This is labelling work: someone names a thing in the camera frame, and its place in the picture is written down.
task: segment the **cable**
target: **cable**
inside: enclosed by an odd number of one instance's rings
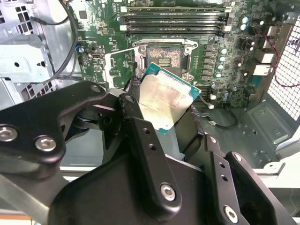
[[[56,72],[54,72],[54,75],[50,79],[44,81],[43,83],[48,83],[49,81],[57,79],[59,77],[59,75],[65,70],[65,68],[67,67],[67,65],[69,64],[69,62],[72,58],[73,53],[75,52],[75,48],[76,48],[77,41],[78,41],[78,30],[77,30],[75,19],[72,16],[72,14],[69,12],[67,6],[61,0],[59,0],[59,2],[62,5],[62,7],[65,9],[65,11],[66,11],[66,13],[69,17],[70,24],[71,24],[71,29],[74,33],[75,38],[74,38],[74,41],[71,45],[70,51],[68,52],[65,60],[61,64],[60,68]]]
[[[278,67],[278,65],[279,65],[280,56],[279,56],[279,53],[277,52],[275,46],[270,42],[270,40],[268,39],[268,37],[267,37],[267,36],[264,36],[264,38],[266,39],[266,41],[269,43],[269,45],[271,46],[271,48],[273,49],[273,51],[274,51],[275,54],[276,54],[276,63],[275,63],[274,69],[273,69],[273,71],[274,71],[274,78],[275,78],[276,83],[277,83],[279,86],[283,87],[283,88],[294,88],[294,87],[300,86],[300,83],[298,83],[298,84],[293,84],[293,85],[285,85],[285,84],[281,84],[281,83],[278,81],[277,75],[276,75],[276,69],[277,69],[277,67]]]
[[[230,115],[233,117],[234,119],[234,123],[232,125],[229,125],[229,126],[222,126],[222,125],[219,125],[217,124],[215,121],[213,121],[210,116],[207,117],[209,123],[211,125],[214,125],[216,126],[217,128],[220,128],[220,129],[230,129],[230,128],[233,128],[235,127],[236,125],[238,125],[239,121],[238,121],[238,118],[236,117],[236,115],[229,109],[229,108],[226,108],[226,110],[228,110],[228,112],[230,113]]]
[[[67,22],[69,20],[69,17],[67,16],[64,20],[62,20],[60,22],[56,22],[56,23],[50,23],[50,22],[47,22],[45,20],[42,20],[42,19],[39,19],[39,18],[36,18],[36,17],[33,17],[33,16],[30,17],[30,19],[32,19],[33,21],[35,21],[35,22],[37,22],[37,23],[39,23],[41,25],[45,25],[45,26],[47,26],[47,25],[57,26],[57,25],[61,25],[61,24],[65,23],[65,22]]]

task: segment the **red wire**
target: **red wire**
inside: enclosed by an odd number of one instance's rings
[[[264,38],[266,39],[266,41],[270,44],[271,48],[273,49],[273,51],[275,52],[276,54],[276,63],[275,63],[275,66],[274,66],[274,78],[275,78],[275,81],[276,83],[278,83],[281,87],[284,87],[284,88],[294,88],[294,87],[297,87],[297,86],[300,86],[300,83],[298,84],[293,84],[293,85],[284,85],[284,84],[281,84],[278,80],[277,80],[277,76],[276,76],[276,69],[279,65],[279,61],[280,61],[280,56],[275,48],[275,46],[270,42],[270,40],[268,39],[267,36],[264,36]]]

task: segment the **electronic component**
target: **electronic component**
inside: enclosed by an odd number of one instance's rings
[[[266,36],[277,36],[279,35],[281,31],[281,27],[279,26],[267,26],[264,31],[263,34]]]
[[[268,51],[262,51],[262,50],[256,50],[254,53],[254,57],[260,62],[260,63],[271,63],[272,59],[274,57],[274,53],[268,52]]]
[[[250,59],[247,62],[246,70],[252,75],[266,76],[266,75],[268,75],[268,73],[271,70],[271,65],[270,64],[260,64],[257,60]]]

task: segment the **bolt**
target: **bolt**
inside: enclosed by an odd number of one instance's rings
[[[168,201],[173,201],[175,199],[175,191],[174,189],[168,185],[168,184],[163,184],[161,187],[160,187],[160,191],[161,191],[161,194],[163,195],[163,197],[168,200]]]
[[[145,52],[145,51],[146,51],[146,48],[145,48],[144,46],[141,46],[141,47],[140,47],[140,51],[141,51],[141,52]]]
[[[100,92],[101,92],[100,88],[99,88],[98,86],[96,86],[96,85],[92,85],[90,88],[91,88],[93,91],[97,92],[97,93],[100,93]]]
[[[52,151],[56,147],[56,142],[47,136],[39,137],[36,140],[36,148],[42,151]]]
[[[279,129],[274,130],[274,134],[276,135],[280,134],[280,130]]]
[[[240,162],[242,161],[242,157],[239,156],[238,154],[234,154],[234,156],[237,158],[238,161],[240,161]]]
[[[0,141],[11,142],[18,136],[16,129],[12,127],[0,127]]]
[[[228,205],[224,206],[224,212],[228,217],[228,219],[230,219],[230,221],[233,222],[234,224],[236,224],[239,221],[238,215],[236,215],[235,211],[232,208],[230,208]]]
[[[210,140],[214,143],[217,143],[216,139],[214,139],[212,136],[210,136]]]
[[[78,51],[79,51],[80,53],[84,53],[84,48],[83,48],[83,47],[80,47],[80,48],[78,49]]]

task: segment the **motherboard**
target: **motherboard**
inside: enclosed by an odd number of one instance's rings
[[[281,28],[268,2],[73,0],[82,76],[122,89],[154,62],[199,88],[200,107],[245,107],[272,71]]]

